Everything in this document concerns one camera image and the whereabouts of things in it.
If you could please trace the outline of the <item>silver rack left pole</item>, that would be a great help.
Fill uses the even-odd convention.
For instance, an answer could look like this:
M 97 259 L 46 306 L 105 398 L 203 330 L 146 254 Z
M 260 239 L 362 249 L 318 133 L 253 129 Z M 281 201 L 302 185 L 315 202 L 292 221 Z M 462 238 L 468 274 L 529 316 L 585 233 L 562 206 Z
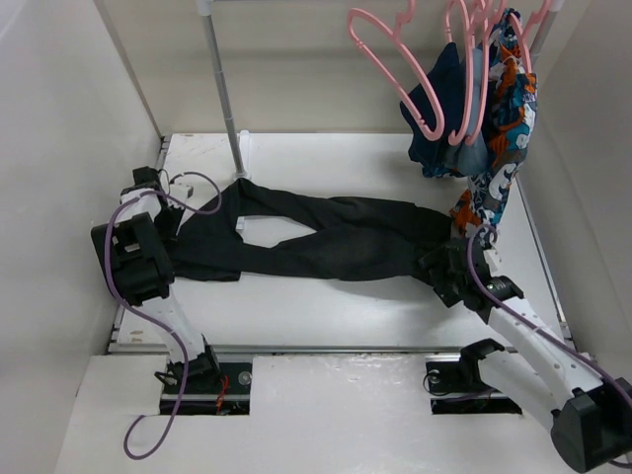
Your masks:
M 201 17 L 205 40 L 211 58 L 213 77 L 235 167 L 235 176 L 237 178 L 245 178 L 247 176 L 247 170 L 241 153 L 239 135 L 235 127 L 234 116 L 223 71 L 219 45 L 213 23 L 212 1 L 197 1 L 197 11 L 199 16 Z

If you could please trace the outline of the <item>silver rack right pole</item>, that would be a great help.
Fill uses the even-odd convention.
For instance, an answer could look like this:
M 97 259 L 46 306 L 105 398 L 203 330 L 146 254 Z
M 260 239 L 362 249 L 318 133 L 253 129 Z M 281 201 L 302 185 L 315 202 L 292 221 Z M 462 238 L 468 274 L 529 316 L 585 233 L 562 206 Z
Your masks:
M 558 13 L 562 10 L 565 0 L 544 0 L 540 8 L 531 14 L 527 21 L 528 27 L 537 27 L 537 32 L 530 46 L 531 57 L 537 58 L 552 29 Z

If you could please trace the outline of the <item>silver rack pole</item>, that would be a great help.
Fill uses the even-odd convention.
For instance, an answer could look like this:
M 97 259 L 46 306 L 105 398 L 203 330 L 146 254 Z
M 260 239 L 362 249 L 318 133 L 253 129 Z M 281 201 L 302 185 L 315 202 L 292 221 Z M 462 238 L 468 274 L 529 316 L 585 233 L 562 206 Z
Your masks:
M 540 8 L 531 14 L 527 21 L 528 27 L 537 27 L 537 32 L 530 46 L 531 57 L 537 58 L 552 29 L 558 13 L 562 10 L 565 0 L 544 0 Z
M 235 127 L 234 116 L 223 71 L 219 45 L 213 23 L 212 1 L 197 1 L 197 11 L 199 16 L 201 17 L 205 40 L 211 58 L 213 77 L 235 167 L 235 176 L 237 178 L 245 178 L 247 176 L 247 170 L 241 153 L 239 135 Z

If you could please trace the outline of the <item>grey blue hanging garment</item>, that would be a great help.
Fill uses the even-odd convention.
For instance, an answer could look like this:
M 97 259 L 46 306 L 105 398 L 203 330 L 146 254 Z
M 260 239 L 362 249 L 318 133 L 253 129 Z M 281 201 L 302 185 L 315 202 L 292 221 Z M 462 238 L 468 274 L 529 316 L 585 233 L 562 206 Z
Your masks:
M 483 51 L 473 51 L 473 100 L 467 135 L 473 134 L 482 108 L 481 89 L 484 70 Z M 452 146 L 447 144 L 443 152 L 443 164 L 446 168 L 463 176 L 474 176 L 483 173 L 488 164 L 488 151 L 482 133 L 479 133 L 472 145 L 465 141 Z

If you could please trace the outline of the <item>white rack left foot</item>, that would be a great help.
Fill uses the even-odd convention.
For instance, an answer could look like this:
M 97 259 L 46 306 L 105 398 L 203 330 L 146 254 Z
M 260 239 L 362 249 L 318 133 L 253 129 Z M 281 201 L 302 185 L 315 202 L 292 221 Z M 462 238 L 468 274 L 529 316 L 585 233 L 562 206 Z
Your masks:
M 237 171 L 236 178 L 249 179 L 250 173 L 250 151 L 251 151 L 251 133 L 249 130 L 241 130 L 238 134 L 238 144 L 241 156 L 242 171 Z M 240 216 L 237 219 L 236 230 L 239 234 L 243 234 L 246 228 L 246 218 Z

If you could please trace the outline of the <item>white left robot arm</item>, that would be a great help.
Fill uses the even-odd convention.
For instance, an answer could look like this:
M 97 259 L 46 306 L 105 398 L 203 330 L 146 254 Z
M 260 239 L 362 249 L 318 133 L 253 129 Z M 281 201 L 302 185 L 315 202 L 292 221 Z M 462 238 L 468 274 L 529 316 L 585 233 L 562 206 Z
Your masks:
M 225 380 L 216 354 L 185 315 L 171 289 L 175 267 L 167 246 L 175 242 L 186 201 L 193 189 L 166 192 L 161 173 L 151 167 L 132 171 L 133 185 L 124 189 L 110 222 L 95 226 L 90 236 L 106 284 L 133 313 L 151 323 L 168 351 L 167 368 L 155 374 L 166 387 L 207 393 Z

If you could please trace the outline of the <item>metal rail strip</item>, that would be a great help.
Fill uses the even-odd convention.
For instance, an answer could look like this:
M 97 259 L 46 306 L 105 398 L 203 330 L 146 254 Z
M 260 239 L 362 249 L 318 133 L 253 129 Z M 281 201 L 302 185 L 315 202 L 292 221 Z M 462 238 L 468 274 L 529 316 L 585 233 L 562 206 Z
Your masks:
M 414 347 L 309 347 L 309 346 L 236 346 L 215 345 L 218 355 L 456 355 L 458 347 L 447 348 L 414 348 Z M 162 355 L 167 353 L 164 345 L 123 345 L 110 343 L 106 350 L 110 355 Z

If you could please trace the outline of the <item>pink hanger with patterned garment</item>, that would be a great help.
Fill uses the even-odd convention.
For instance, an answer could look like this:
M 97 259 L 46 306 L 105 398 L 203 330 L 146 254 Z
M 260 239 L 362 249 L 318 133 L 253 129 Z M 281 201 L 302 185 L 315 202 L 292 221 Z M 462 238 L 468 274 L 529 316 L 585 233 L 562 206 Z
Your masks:
M 526 73 L 532 73 L 533 66 L 539 56 L 537 58 L 531 57 L 529 49 L 535 33 L 537 32 L 537 27 L 528 27 L 527 21 L 524 25 L 521 22 L 520 14 L 514 9 L 508 8 L 506 1 L 501 1 L 499 3 L 498 8 L 493 11 L 491 16 L 489 17 L 489 20 L 491 33 L 495 30 L 496 27 L 501 27 L 504 24 L 507 24 L 509 26 L 509 28 L 511 29 L 510 38 L 517 47 L 518 55 L 515 54 L 514 56 L 519 58 L 519 60 L 521 61 L 521 65 Z

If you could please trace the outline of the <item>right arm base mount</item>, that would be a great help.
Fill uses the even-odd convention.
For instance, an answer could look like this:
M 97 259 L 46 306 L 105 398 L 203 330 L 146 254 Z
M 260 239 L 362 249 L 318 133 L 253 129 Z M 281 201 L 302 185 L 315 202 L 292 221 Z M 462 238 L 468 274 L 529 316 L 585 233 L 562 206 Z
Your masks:
M 436 416 L 522 414 L 522 408 L 509 397 L 470 379 L 456 359 L 428 358 L 423 385 Z

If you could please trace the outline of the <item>pink hanger with navy garment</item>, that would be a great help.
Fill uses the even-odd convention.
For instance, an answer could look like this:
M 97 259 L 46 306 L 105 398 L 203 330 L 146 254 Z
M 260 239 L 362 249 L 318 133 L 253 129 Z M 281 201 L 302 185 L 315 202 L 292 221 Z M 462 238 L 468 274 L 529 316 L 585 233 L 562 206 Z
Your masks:
M 465 142 L 472 146 L 480 135 L 485 101 L 488 91 L 488 61 L 489 61 L 489 32 L 492 27 L 490 13 L 493 9 L 492 1 L 473 1 L 471 9 L 468 9 L 465 1 L 448 1 L 444 13 L 444 32 L 447 42 L 453 42 L 452 28 L 450 23 L 451 10 L 457 5 L 460 9 L 463 26 L 464 39 L 464 106 L 460 128 L 453 131 L 448 137 L 448 143 L 456 146 Z M 481 56 L 481 84 L 478 94 L 478 113 L 473 113 L 474 92 L 477 74 L 475 66 L 478 61 L 475 52 L 479 51 Z

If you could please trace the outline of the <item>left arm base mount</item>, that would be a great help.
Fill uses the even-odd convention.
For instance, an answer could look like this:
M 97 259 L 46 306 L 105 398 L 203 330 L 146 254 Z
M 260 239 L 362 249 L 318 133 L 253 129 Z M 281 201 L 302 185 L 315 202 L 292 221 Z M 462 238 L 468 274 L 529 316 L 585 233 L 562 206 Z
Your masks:
M 169 364 L 154 377 L 162 384 L 159 408 L 169 415 L 181 389 L 184 365 Z M 241 416 L 250 413 L 253 364 L 250 360 L 221 361 L 214 367 L 203 360 L 190 362 L 183 398 L 177 410 L 183 416 Z

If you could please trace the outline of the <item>patterned orange teal garment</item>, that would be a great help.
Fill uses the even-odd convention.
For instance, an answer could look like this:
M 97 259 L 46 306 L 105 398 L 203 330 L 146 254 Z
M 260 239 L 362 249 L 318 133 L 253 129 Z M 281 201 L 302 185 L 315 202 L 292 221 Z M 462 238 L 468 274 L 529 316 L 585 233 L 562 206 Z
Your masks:
M 483 173 L 450 211 L 452 235 L 471 237 L 486 224 L 496 228 L 509 202 L 514 176 L 526 160 L 537 115 L 537 75 L 526 73 L 507 24 L 490 34 L 488 97 L 482 134 L 488 151 Z

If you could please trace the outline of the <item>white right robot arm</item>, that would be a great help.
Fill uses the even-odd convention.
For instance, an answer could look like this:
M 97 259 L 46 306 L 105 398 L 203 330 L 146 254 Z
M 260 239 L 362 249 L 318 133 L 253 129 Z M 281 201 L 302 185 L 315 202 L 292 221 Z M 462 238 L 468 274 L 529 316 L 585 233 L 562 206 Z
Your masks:
M 452 239 L 418 258 L 422 280 L 446 307 L 458 303 L 501 336 L 472 343 L 456 359 L 428 363 L 426 387 L 443 403 L 499 392 L 545 429 L 566 465 L 587 473 L 625 468 L 631 452 L 631 385 L 572 349 L 498 273 L 494 253 Z

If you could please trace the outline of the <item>black trousers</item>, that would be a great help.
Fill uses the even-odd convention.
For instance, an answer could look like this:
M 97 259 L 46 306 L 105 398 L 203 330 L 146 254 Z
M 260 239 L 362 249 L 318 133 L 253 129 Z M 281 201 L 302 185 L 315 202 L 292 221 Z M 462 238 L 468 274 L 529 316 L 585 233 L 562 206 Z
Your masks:
M 309 197 L 239 179 L 190 217 L 167 252 L 178 277 L 236 281 L 243 273 L 371 281 L 418 277 L 418 259 L 449 239 L 452 221 L 410 202 Z M 311 234 L 267 248 L 247 244 L 239 217 L 283 217 Z

